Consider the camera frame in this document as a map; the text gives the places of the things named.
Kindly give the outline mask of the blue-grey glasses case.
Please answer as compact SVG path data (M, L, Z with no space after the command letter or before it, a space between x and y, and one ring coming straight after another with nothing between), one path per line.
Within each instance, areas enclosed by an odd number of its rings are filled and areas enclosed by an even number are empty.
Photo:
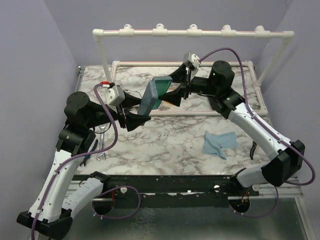
M159 96L164 95L172 83L170 76L153 77L146 86L137 114L148 116L152 110L157 109L162 102Z

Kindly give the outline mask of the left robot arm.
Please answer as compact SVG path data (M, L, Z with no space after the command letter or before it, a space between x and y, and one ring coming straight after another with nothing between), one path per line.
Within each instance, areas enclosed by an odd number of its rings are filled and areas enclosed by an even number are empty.
M115 121L128 131L135 130L151 119L124 109L113 112L106 104L92 102L82 91L72 93L66 100L64 113L67 117L59 133L52 167L34 204L21 212L17 223L30 228L30 238L36 233L50 239L62 240L69 232L76 215L96 196L106 197L111 190L109 177L94 173L78 190L66 197L70 183L96 138L94 127Z

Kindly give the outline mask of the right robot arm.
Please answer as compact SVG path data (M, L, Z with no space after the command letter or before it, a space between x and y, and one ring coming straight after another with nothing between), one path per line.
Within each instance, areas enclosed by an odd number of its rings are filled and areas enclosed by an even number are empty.
M159 99L178 107L191 93L209 97L213 110L247 133L270 160L234 174L229 184L234 195L240 196L256 184L280 187L301 169L305 145L280 134L246 105L245 99L232 88L235 73L228 62L215 61L207 78L191 77L191 72L182 64L171 74L174 80L180 80L180 85Z

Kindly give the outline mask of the light blue cleaning cloth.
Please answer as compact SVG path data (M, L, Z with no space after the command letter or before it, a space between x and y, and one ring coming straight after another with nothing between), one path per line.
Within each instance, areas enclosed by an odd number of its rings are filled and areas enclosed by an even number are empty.
M202 153L226 160L223 149L235 149L238 147L237 135L234 131L222 134L211 134L207 130L204 134Z

